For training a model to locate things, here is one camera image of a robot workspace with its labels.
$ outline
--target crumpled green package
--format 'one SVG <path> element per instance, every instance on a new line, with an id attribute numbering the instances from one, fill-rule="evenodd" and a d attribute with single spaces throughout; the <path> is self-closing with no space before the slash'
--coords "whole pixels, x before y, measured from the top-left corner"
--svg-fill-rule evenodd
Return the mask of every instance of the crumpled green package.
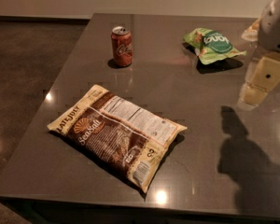
<path id="1" fill-rule="evenodd" d="M 239 51 L 221 33 L 205 28 L 196 28 L 184 36 L 184 41 L 195 48 L 195 53 L 203 64 L 210 64 L 238 55 L 246 55 Z"/>

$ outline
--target snack bag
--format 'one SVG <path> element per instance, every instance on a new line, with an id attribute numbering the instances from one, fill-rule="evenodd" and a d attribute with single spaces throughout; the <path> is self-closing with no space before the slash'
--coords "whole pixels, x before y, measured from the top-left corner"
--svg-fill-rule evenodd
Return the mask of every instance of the snack bag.
<path id="1" fill-rule="evenodd" d="M 48 125 L 147 192 L 177 134 L 187 128 L 94 85 Z"/>
<path id="2" fill-rule="evenodd" d="M 205 28 L 197 28 L 184 36 L 184 41 L 195 48 L 195 53 L 203 64 L 210 64 L 238 55 L 246 55 L 239 51 L 221 33 Z"/>

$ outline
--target table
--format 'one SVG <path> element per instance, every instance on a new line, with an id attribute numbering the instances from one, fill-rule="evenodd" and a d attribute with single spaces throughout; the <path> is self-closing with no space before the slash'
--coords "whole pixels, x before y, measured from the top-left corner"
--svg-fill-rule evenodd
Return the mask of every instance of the table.
<path id="1" fill-rule="evenodd" d="M 2 173 L 0 202 L 37 223 L 280 220 L 280 85 L 252 112 L 236 106 L 255 49 L 241 33 L 253 21 L 95 14 Z M 132 31 L 126 68 L 112 62 L 116 25 Z M 247 56 L 201 65 L 183 44 L 198 27 L 220 31 Z M 94 84 L 188 126 L 147 195 L 48 132 Z"/>

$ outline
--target can top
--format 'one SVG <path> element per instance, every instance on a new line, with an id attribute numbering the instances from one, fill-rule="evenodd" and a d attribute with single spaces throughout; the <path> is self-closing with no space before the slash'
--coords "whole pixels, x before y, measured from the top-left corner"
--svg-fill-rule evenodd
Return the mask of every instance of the can top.
<path id="1" fill-rule="evenodd" d="M 129 29 L 126 29 L 124 26 L 116 26 L 112 29 L 112 33 L 116 35 L 126 35 L 129 32 Z"/>

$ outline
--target barcode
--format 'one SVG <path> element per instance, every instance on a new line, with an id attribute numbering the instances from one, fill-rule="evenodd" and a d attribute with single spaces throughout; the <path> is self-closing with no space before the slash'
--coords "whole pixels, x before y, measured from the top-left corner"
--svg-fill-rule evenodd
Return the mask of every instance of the barcode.
<path id="1" fill-rule="evenodd" d="M 136 171 L 133 173 L 133 179 L 143 183 L 147 178 L 147 173 L 149 171 L 150 165 L 145 161 L 140 161 L 137 166 Z"/>

